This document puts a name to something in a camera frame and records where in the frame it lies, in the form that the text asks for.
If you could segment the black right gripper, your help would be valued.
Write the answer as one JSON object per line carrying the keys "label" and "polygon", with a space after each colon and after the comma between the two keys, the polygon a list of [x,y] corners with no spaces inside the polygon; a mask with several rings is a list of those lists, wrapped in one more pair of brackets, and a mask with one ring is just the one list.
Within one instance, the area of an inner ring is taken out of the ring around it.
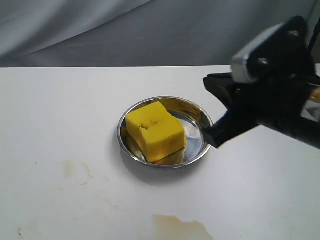
{"label": "black right gripper", "polygon": [[269,78],[236,83],[231,73],[211,73],[205,89],[227,109],[204,140],[218,149],[226,142],[264,126],[315,148],[320,147],[320,78],[317,75]]}

